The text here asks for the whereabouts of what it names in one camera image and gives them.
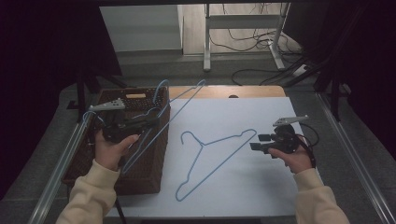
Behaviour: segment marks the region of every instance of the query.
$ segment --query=black object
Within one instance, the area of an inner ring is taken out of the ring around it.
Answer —
[[[305,150],[306,153],[309,156],[309,159],[311,160],[312,167],[316,167],[316,160],[315,156],[313,153],[312,147],[309,147],[306,145],[305,142],[303,142],[299,136],[295,133],[293,127],[291,125],[282,125],[278,126],[274,129],[275,133],[272,134],[259,134],[259,139],[260,141],[268,141],[267,136],[269,135],[271,137],[270,140],[273,140],[273,143],[267,143],[267,144],[261,144],[261,143],[250,143],[250,148],[255,151],[262,151],[264,154],[269,154],[268,149],[269,148],[276,148],[278,150],[281,150],[285,153],[291,154],[295,152],[298,148],[298,146],[302,146]]]
[[[110,142],[119,143],[122,139],[132,134],[141,134],[147,129],[153,128],[160,123],[154,113],[148,113],[135,119],[125,119],[122,110],[111,110],[106,113],[103,128],[103,137]]]

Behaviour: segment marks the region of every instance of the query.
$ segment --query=plastic clothes hanger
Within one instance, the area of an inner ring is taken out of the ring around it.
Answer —
[[[143,155],[143,153],[151,146],[151,144],[157,139],[157,137],[163,132],[163,130],[170,124],[170,122],[172,122],[172,120],[180,113],[180,111],[190,102],[190,100],[201,90],[201,88],[205,85],[206,81],[203,79],[201,81],[199,81],[197,83],[196,86],[191,87],[189,89],[187,89],[186,91],[183,91],[180,95],[178,95],[177,97],[175,97],[174,99],[170,100],[169,99],[169,80],[165,79],[163,80],[156,88],[154,96],[153,96],[153,103],[155,103],[155,100],[158,97],[158,91],[160,89],[160,87],[166,85],[166,94],[167,94],[167,103],[166,105],[163,107],[163,109],[160,111],[160,113],[157,115],[157,117],[159,118],[163,112],[165,111],[165,109],[170,105],[171,102],[173,102],[174,100],[176,100],[178,97],[184,95],[185,93],[192,91],[192,90],[196,90],[195,93],[189,98],[189,100],[176,112],[176,114],[169,119],[169,121],[163,125],[163,127],[160,129],[160,131],[151,139],[151,141],[146,145],[146,147],[143,147],[143,144],[147,141],[149,134],[152,131],[152,128],[149,129],[148,131],[146,131],[145,133],[143,133],[143,137],[141,140],[139,140],[140,144],[139,147],[137,149],[137,151],[131,156],[131,158],[129,158],[129,160],[127,162],[125,162],[124,166],[122,167],[121,173],[124,175],[126,173],[129,172],[129,170],[134,166],[134,164],[137,162],[137,160],[140,158],[140,156]]]
[[[207,176],[205,176],[205,177],[204,177],[194,188],[192,188],[186,195],[184,195],[184,196],[181,197],[181,198],[178,197],[178,193],[179,193],[180,189],[190,181],[191,171],[193,170],[193,168],[194,168],[194,166],[195,166],[195,163],[198,161],[198,158],[200,157],[201,152],[203,151],[204,147],[209,146],[209,145],[211,145],[211,144],[218,143],[218,142],[220,142],[220,141],[224,141],[224,140],[233,138],[233,137],[241,137],[242,135],[244,135],[244,133],[247,133],[247,132],[253,132],[253,135],[251,135],[251,137],[249,137],[249,139],[248,139],[247,141],[245,141],[239,148],[237,148],[237,149],[236,149],[232,154],[230,154],[224,161],[222,161],[213,171],[211,171]],[[176,190],[175,198],[176,198],[176,200],[177,200],[178,202],[182,202],[182,201],[183,201],[184,199],[186,199],[190,194],[192,194],[192,193],[193,193],[199,186],[201,186],[211,175],[213,175],[213,174],[214,174],[214,173],[215,173],[215,172],[216,172],[227,160],[229,160],[237,151],[239,151],[239,149],[241,149],[248,141],[250,141],[250,140],[257,134],[256,130],[254,130],[254,129],[247,129],[247,130],[245,130],[245,131],[243,131],[243,132],[241,132],[240,134],[237,134],[237,135],[231,135],[231,136],[224,137],[224,138],[220,138],[219,140],[215,140],[215,141],[212,141],[212,142],[209,142],[209,143],[204,143],[204,142],[202,142],[201,140],[199,140],[192,132],[186,131],[186,132],[182,133],[181,136],[180,136],[180,140],[181,140],[181,144],[182,144],[182,145],[184,144],[183,136],[184,136],[185,133],[190,133],[190,134],[192,135],[192,137],[199,143],[199,145],[201,146],[201,148],[199,149],[199,152],[197,153],[197,155],[196,155],[196,157],[195,157],[195,159],[194,159],[194,161],[193,161],[193,163],[192,163],[192,165],[191,165],[191,167],[190,167],[190,170],[189,170],[189,172],[188,172],[188,174],[187,174],[187,179],[186,179],[184,182],[182,182],[182,183],[178,186],[178,188],[177,188],[177,190]]]

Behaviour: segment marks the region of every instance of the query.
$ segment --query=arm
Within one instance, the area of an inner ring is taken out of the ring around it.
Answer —
[[[294,180],[298,187],[297,223],[349,223],[347,216],[338,207],[332,190],[323,185],[316,169],[312,168],[311,161],[301,146],[292,154],[286,154],[273,148],[269,149],[269,153],[282,159],[285,165],[295,173]]]
[[[119,178],[118,162],[129,145],[137,141],[132,135],[114,145],[107,142],[100,131],[95,136],[95,159],[85,176],[76,180],[70,202],[59,215],[61,223],[102,223],[103,217],[116,201],[114,185]]]

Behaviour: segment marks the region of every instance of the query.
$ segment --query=basket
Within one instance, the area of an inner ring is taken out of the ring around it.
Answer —
[[[152,102],[155,88],[134,88],[122,90],[102,90],[99,96],[98,104],[103,104],[117,99],[122,99],[125,104],[125,117],[133,118],[137,115],[145,114],[153,107],[163,108],[168,101],[166,88],[160,88],[155,103]],[[106,111],[98,114],[104,118]],[[160,117],[160,123],[148,134],[147,141],[142,145],[145,148],[151,139],[166,125],[170,117],[170,105]],[[94,158],[94,148],[89,145],[89,136],[87,130],[95,128],[98,130],[101,126],[98,120],[88,123],[88,128],[84,132],[81,141],[78,144],[76,153],[70,162],[62,182],[69,187],[73,187],[79,176],[86,175],[92,167]],[[115,191],[118,195],[132,194],[151,194],[158,193],[161,190],[161,179],[163,176],[163,159],[166,145],[168,142],[168,127],[163,129],[162,133],[146,149],[143,155],[138,159],[134,166],[126,173],[120,176],[115,185]],[[139,142],[134,144],[125,156],[125,160],[137,151]]]

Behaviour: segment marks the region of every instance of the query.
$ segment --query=beige sleeve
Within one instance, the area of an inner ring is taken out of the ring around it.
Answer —
[[[300,172],[294,179],[298,187],[297,223],[349,223],[343,210],[338,207],[332,189],[323,186],[315,169]]]
[[[56,223],[103,223],[103,217],[116,201],[114,185],[119,176],[120,171],[108,170],[93,161],[87,175],[76,180],[70,202]]]

